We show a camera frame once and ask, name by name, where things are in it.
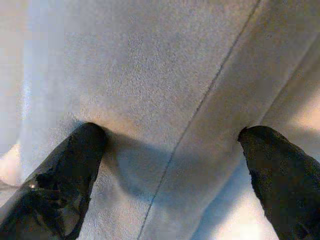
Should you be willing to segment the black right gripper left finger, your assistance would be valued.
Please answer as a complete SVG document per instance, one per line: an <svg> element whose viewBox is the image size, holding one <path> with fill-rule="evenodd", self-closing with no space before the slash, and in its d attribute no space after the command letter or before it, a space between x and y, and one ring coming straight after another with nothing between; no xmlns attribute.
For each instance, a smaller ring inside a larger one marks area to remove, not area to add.
<svg viewBox="0 0 320 240"><path fill-rule="evenodd" d="M0 238L77 239L106 146L99 125L76 128L0 208Z"/></svg>

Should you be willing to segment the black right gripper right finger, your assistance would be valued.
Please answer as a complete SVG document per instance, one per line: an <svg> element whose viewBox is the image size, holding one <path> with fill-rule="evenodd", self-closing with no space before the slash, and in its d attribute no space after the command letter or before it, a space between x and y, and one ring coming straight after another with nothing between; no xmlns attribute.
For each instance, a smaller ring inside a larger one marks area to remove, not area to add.
<svg viewBox="0 0 320 240"><path fill-rule="evenodd" d="M320 164L271 127L245 127L238 139L251 185L280 240L320 238Z"/></svg>

